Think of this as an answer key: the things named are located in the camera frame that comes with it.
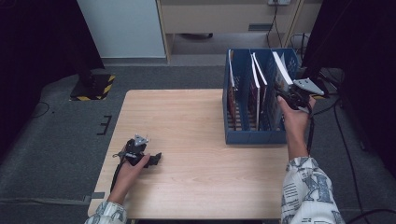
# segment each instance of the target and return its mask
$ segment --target black cable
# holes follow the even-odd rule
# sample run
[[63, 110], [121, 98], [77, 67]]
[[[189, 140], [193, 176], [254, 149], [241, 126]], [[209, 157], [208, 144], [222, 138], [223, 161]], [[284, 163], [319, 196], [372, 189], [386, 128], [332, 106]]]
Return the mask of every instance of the black cable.
[[[279, 31], [277, 30], [277, 25], [276, 25], [276, 14], [277, 14], [277, 5], [278, 5], [277, 0], [274, 0], [274, 4], [275, 4], [275, 14], [274, 14], [273, 21], [272, 21], [272, 23], [271, 23], [271, 30], [272, 30], [273, 26], [275, 25], [276, 32], [277, 32], [277, 37], [279, 38], [279, 44], [280, 44], [280, 47], [282, 48], [282, 40], [280, 39]], [[268, 36], [270, 35], [271, 30], [269, 30], [268, 33], [267, 33], [267, 44], [268, 44], [268, 48], [271, 48], [270, 39], [269, 39], [269, 37], [268, 37]]]
[[366, 221], [366, 223], [369, 223], [369, 224], [370, 224], [369, 220], [367, 219], [368, 216], [370, 216], [370, 215], [372, 215], [372, 214], [375, 214], [375, 213], [381, 213], [381, 212], [388, 212], [388, 213], [396, 214], [396, 211], [395, 211], [395, 210], [392, 210], [392, 209], [374, 209], [374, 210], [371, 210], [371, 211], [368, 211], [368, 212], [363, 212], [362, 205], [361, 205], [361, 196], [360, 196], [360, 194], [359, 194], [358, 182], [357, 182], [356, 175], [355, 175], [355, 169], [354, 169], [354, 166], [353, 166], [353, 163], [352, 163], [352, 159], [351, 159], [351, 156], [350, 156], [350, 153], [349, 153], [349, 149], [348, 149], [348, 147], [347, 147], [346, 139], [345, 139], [345, 137], [344, 137], [344, 134], [343, 134], [342, 129], [341, 129], [340, 122], [339, 122], [338, 117], [337, 117], [336, 106], [337, 106], [337, 104], [338, 104], [340, 101], [341, 101], [341, 97], [339, 97], [330, 107], [325, 108], [325, 109], [322, 109], [322, 110], [320, 110], [319, 112], [316, 112], [315, 114], [313, 114], [313, 116], [322, 114], [322, 113], [324, 113], [324, 112], [326, 112], [326, 111], [329, 111], [330, 109], [333, 108], [335, 120], [336, 120], [336, 123], [337, 123], [337, 127], [338, 127], [338, 130], [340, 131], [340, 134], [341, 134], [341, 136], [342, 136], [343, 143], [344, 143], [344, 146], [345, 146], [345, 149], [346, 149], [346, 154], [347, 154], [347, 157], [348, 157], [348, 160], [349, 160], [349, 165], [350, 165], [350, 167], [351, 167], [351, 172], [352, 172], [352, 177], [353, 177], [355, 192], [356, 192], [356, 195], [357, 195], [357, 198], [358, 198], [358, 204], [359, 204], [359, 207], [360, 207], [360, 210], [361, 210], [361, 214], [360, 214], [360, 215], [358, 215], [357, 217], [352, 218], [352, 219], [349, 220], [346, 224], [354, 223], [355, 221], [360, 220], [360, 219], [362, 219], [362, 218], [364, 218], [364, 220]]
[[301, 60], [304, 60], [304, 38], [305, 38], [305, 33], [303, 33], [303, 38], [301, 38], [301, 46], [300, 46], [300, 55], [301, 55]]
[[391, 210], [391, 209], [374, 209], [374, 210], [365, 212], [365, 213], [363, 213], [363, 214], [361, 214], [361, 215], [359, 215], [357, 217], [354, 217], [354, 218], [350, 219], [346, 224], [354, 223], [355, 221], [357, 221], [357, 220], [359, 220], [361, 218], [368, 217], [368, 216], [370, 216], [372, 214], [380, 213], [380, 212], [388, 212], [388, 213], [396, 214], [396, 211], [395, 210]]
[[47, 112], [49, 112], [49, 110], [50, 110], [50, 105], [49, 105], [48, 103], [40, 101], [40, 102], [38, 102], [38, 104], [46, 105], [46, 106], [47, 106], [47, 109], [46, 109], [46, 111], [44, 111], [44, 113], [42, 113], [42, 114], [40, 114], [40, 115], [32, 116], [32, 119], [40, 118], [41, 116], [47, 114]]
[[[336, 104], [334, 104], [333, 109], [334, 109], [334, 116], [335, 116], [335, 121], [337, 123], [338, 131], [340, 132], [341, 138], [343, 139], [344, 147], [346, 149], [346, 155], [347, 155], [347, 158], [349, 160], [350, 170], [352, 172], [353, 184], [354, 184], [354, 187], [355, 187], [356, 197], [358, 199], [359, 209], [361, 210], [361, 213], [363, 214], [364, 211], [363, 211], [363, 207], [361, 205], [361, 195], [359, 194], [358, 181], [356, 179], [355, 168], [353, 166], [352, 159], [351, 159], [351, 156], [350, 156], [350, 152], [349, 152], [349, 149], [347, 147], [347, 141], [346, 141], [346, 139], [344, 137], [343, 130], [341, 129], [340, 121], [338, 120]], [[367, 217], [365, 217], [364, 220], [366, 221], [366, 223], [370, 224], [370, 222], [367, 219]]]
[[277, 5], [278, 5], [278, 2], [277, 2], [277, 0], [275, 0], [274, 2], [275, 2], [275, 15], [274, 15], [275, 29], [276, 29], [276, 33], [277, 33], [277, 38], [279, 38], [280, 47], [282, 48], [282, 47], [283, 47], [283, 46], [282, 46], [282, 40], [280, 39], [280, 34], [279, 34], [279, 31], [277, 30], [277, 22], [276, 22], [276, 14], [277, 14]]

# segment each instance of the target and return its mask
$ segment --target wooden table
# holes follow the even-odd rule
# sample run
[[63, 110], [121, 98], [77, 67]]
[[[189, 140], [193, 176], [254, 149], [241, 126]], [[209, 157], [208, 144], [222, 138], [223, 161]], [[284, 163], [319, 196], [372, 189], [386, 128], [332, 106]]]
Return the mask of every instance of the wooden table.
[[128, 91], [95, 192], [92, 215], [109, 189], [119, 158], [136, 133], [150, 141], [145, 153], [163, 153], [144, 169], [126, 206], [133, 219], [280, 218], [286, 145], [228, 146], [222, 90]]

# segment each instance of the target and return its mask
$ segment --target wall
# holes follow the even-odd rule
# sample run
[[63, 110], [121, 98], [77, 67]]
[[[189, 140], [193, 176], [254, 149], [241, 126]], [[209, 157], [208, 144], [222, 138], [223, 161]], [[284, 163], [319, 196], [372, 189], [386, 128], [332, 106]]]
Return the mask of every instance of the wall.
[[155, 0], [78, 0], [102, 58], [165, 58]]

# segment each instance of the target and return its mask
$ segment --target printed shirt sleeve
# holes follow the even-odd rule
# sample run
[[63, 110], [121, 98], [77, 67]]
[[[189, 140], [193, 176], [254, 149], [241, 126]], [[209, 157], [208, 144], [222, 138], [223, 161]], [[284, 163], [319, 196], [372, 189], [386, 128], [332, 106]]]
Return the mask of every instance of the printed shirt sleeve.
[[102, 202], [96, 209], [96, 213], [89, 217], [85, 224], [125, 224], [127, 221], [124, 207], [117, 203]]
[[282, 224], [344, 224], [332, 195], [332, 181], [313, 158], [291, 160], [283, 182]]

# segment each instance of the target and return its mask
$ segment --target wrist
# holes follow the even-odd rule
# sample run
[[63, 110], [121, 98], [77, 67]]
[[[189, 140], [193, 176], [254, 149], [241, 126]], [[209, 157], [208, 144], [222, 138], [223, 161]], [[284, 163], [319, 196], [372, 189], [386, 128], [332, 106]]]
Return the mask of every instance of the wrist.
[[308, 150], [303, 136], [286, 135], [288, 142], [289, 160], [293, 160], [298, 157], [307, 157]]

